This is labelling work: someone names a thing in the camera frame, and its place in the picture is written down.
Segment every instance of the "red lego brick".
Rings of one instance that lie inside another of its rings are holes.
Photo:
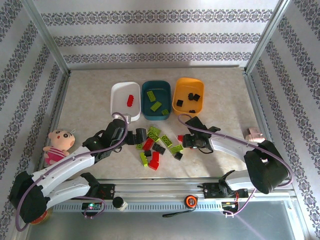
[[[154,141],[151,138],[148,138],[145,142],[145,144],[143,145],[142,149],[144,151],[148,151],[151,149],[152,145],[154,144]]]
[[[130,94],[129,97],[128,97],[128,101],[126,102],[126,105],[128,107],[132,107],[133,103],[134,103],[134,96]]]
[[[184,136],[183,135],[178,135],[178,141],[182,142],[184,140]]]
[[[159,162],[159,155],[160,155],[159,152],[154,151],[154,152],[152,153],[152,160],[151,160],[151,161]]]
[[[157,170],[159,167],[159,162],[151,160],[148,164],[149,168],[153,169],[153,170]]]

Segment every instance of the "striped wall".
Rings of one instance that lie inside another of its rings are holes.
[[[272,140],[320,239],[320,1],[293,0],[251,73]]]
[[[35,0],[70,69],[239,65],[278,0]]]
[[[32,173],[46,142],[63,74],[18,0],[0,0],[0,240],[10,239],[15,177]]]

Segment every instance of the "patterned wallpaper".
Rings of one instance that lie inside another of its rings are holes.
[[[292,1],[251,73],[312,239],[320,239],[319,20],[319,1]]]
[[[36,0],[71,69],[244,67],[278,0]]]
[[[0,240],[10,239],[15,177],[38,165],[61,92],[63,74],[18,0],[1,0]]]

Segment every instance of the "building block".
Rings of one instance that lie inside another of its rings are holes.
[[[151,161],[159,162],[159,156],[160,156],[159,152],[154,151],[154,152],[152,153],[152,160],[151,160]]]
[[[162,110],[161,112],[162,112],[162,115],[163,115],[163,116],[166,116],[166,115],[169,114],[168,109]]]
[[[142,144],[137,144],[137,145],[135,146],[135,148],[138,149],[138,150],[142,150],[142,147],[143,147]]]
[[[152,105],[152,107],[150,107],[150,109],[155,112],[158,110],[158,108],[161,107],[161,105],[162,105],[162,103],[157,101],[155,104]]]
[[[162,137],[160,137],[160,139],[167,148],[171,147],[173,144],[172,141],[170,141],[170,139],[167,137],[167,135],[163,135]]]
[[[147,151],[144,151],[144,155],[148,158],[148,157],[151,157],[151,151],[150,150],[147,150]]]
[[[157,170],[159,167],[159,162],[158,161],[150,161],[148,164],[149,168],[153,169],[153,170]]]
[[[176,102],[176,105],[178,106],[178,107],[182,107],[182,104],[184,103],[184,101],[182,101],[182,100],[178,100],[177,102]]]
[[[145,144],[143,145],[142,149],[145,151],[148,151],[151,149],[152,144],[154,144],[154,141],[151,138],[148,138],[145,142]]]
[[[148,133],[148,137],[151,138],[153,141],[158,142],[159,141],[159,137],[158,135],[155,134],[154,131],[150,131]]]
[[[198,94],[193,95],[193,100],[198,102],[199,98],[200,98],[200,95]]]
[[[145,154],[143,152],[140,153],[140,158],[142,160],[143,166],[147,167],[148,166],[148,160],[147,160],[147,157],[145,156]]]
[[[152,150],[160,153],[161,155],[163,155],[166,151],[166,149],[160,146],[158,143],[153,144]]]
[[[194,94],[193,94],[192,92],[190,92],[190,93],[188,94],[188,99],[189,99],[190,101],[192,101],[192,100],[194,99]]]
[[[178,159],[179,161],[181,160],[183,154],[181,152],[177,152],[175,155],[174,155],[174,158],[175,159]]]
[[[148,95],[148,98],[149,98],[151,103],[156,100],[156,96],[154,95],[153,91],[147,91],[146,94]]]
[[[184,140],[184,136],[183,135],[178,135],[178,141],[182,142]]]
[[[149,128],[149,130],[148,130],[148,133],[149,132],[154,132],[156,135],[160,135],[160,133],[161,133],[161,130],[160,129],[158,129],[158,128],[156,128],[156,127],[154,127],[154,126],[151,126],[150,128]]]
[[[133,95],[129,95],[129,97],[128,97],[128,101],[126,102],[126,105],[128,106],[128,107],[132,107],[132,104],[134,103],[134,96]]]
[[[177,145],[177,146],[173,146],[172,148],[170,148],[170,152],[172,154],[178,153],[180,151],[182,151],[184,148],[182,147],[181,144]]]

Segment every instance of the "plastic tray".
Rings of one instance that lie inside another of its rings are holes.
[[[127,106],[129,95],[133,95],[133,104],[131,107]],[[128,124],[137,121],[141,112],[141,98],[140,86],[134,81],[120,82],[111,88],[111,101],[110,101],[111,114],[119,112],[125,115]]]
[[[198,94],[198,101],[188,99],[189,93]],[[205,85],[202,81],[194,78],[183,77],[176,81],[172,108],[176,115],[189,114],[192,117],[197,116],[203,108],[204,104]],[[177,106],[177,101],[182,100],[182,106]]]
[[[147,95],[148,91],[152,91],[155,95],[155,101],[150,102]],[[162,103],[157,111],[152,111],[150,108],[156,102]],[[171,87],[170,84],[163,80],[146,81],[141,88],[141,105],[142,114],[145,119],[150,121],[161,121],[169,118],[171,113]],[[167,109],[169,114],[162,115],[162,110]]]

